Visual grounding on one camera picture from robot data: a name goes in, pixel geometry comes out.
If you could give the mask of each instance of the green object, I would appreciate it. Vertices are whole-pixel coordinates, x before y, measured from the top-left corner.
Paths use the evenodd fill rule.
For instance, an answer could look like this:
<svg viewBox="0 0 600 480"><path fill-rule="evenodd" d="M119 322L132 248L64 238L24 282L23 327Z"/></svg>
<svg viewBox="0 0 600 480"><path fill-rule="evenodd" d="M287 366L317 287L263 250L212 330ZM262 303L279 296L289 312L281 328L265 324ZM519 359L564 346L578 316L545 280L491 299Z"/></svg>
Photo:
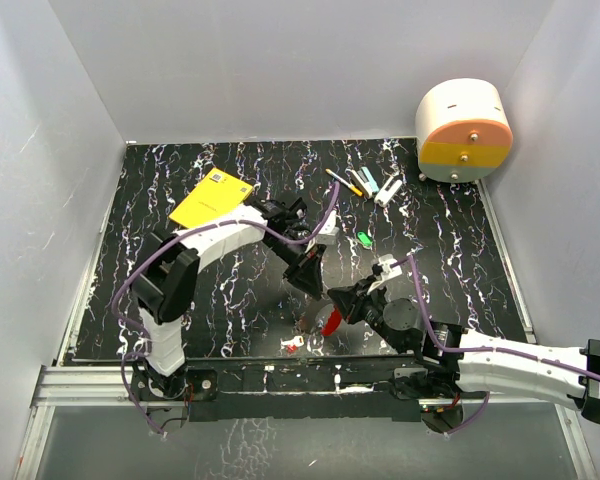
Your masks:
<svg viewBox="0 0 600 480"><path fill-rule="evenodd" d="M364 248L371 248L371 245L373 245L373 240L371 240L371 238L369 238L369 235L367 235L364 232L358 232L358 241L362 244L362 246Z"/></svg>

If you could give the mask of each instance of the white wall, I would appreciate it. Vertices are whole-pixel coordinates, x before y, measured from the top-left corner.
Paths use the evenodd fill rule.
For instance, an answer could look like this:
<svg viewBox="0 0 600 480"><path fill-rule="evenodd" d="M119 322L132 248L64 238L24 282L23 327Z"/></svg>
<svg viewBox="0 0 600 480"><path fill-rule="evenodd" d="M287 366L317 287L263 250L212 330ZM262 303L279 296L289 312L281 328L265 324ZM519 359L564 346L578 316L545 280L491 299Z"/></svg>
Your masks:
<svg viewBox="0 0 600 480"><path fill-rule="evenodd" d="M427 90L504 88L551 0L50 0L125 140L413 135Z"/></svg>
<svg viewBox="0 0 600 480"><path fill-rule="evenodd" d="M503 92L515 150L489 178L539 340L600 339L600 1L556 2ZM600 427L582 420L600 474Z"/></svg>
<svg viewBox="0 0 600 480"><path fill-rule="evenodd" d="M45 0L0 0L0 479L58 351L124 143Z"/></svg>

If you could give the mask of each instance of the marble tabletop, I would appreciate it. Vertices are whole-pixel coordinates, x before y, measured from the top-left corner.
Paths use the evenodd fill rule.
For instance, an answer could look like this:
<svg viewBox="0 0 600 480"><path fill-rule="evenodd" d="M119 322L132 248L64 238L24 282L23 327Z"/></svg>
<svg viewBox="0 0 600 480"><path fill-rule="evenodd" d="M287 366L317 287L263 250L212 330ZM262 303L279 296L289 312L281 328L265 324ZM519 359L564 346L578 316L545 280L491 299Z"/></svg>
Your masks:
<svg viewBox="0 0 600 480"><path fill-rule="evenodd" d="M175 230L169 213L213 167L254 186L266 197L301 196L314 225L332 179L326 168L369 168L381 184L404 182L387 208L342 189L341 229L323 260L325 286L349 286L370 274L377 256L415 252L434 320L460 323L489 335L525 341L516 304L478 188L418 179L413 139L130 146L113 201L91 294L69 362L111 361L139 348L135 331L110 312L115 291L132 271L144 236ZM366 250L356 239L373 239ZM287 284L286 264L263 244L244 247L200 273L194 304L183 319L188 358L286 356L281 341L299 331L310 299ZM388 298L412 297L408 272L388 286ZM129 296L123 310L139 318ZM305 335L293 355L375 355L392 349L363 322L334 335Z"/></svg>

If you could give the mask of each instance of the yellow marker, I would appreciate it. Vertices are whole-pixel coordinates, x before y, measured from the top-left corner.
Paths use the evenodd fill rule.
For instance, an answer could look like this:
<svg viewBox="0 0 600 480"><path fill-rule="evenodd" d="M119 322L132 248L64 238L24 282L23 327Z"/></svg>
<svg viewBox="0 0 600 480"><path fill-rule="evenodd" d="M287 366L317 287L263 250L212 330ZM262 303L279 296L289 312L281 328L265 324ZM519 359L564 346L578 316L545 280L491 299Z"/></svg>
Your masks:
<svg viewBox="0 0 600 480"><path fill-rule="evenodd" d="M343 185L345 185L349 190L351 190L353 193L355 193L359 197L363 197L364 196L362 194L362 192L360 190L358 190L352 183L347 182L344 178L342 178L339 175L336 175L335 173L333 173L328 168L327 168L327 173L329 175L331 175L333 178L335 178L336 180L338 180L340 183L342 183Z"/></svg>

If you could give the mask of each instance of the mini drawer cabinet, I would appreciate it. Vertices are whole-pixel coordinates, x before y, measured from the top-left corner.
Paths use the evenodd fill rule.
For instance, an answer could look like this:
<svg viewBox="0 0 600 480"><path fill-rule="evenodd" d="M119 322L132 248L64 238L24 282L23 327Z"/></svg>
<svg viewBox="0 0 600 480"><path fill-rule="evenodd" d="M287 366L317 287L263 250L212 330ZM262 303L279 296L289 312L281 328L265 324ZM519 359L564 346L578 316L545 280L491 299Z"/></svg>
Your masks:
<svg viewBox="0 0 600 480"><path fill-rule="evenodd" d="M448 80L416 113L418 166L439 182L471 182L495 170L513 143L498 90L473 78Z"/></svg>

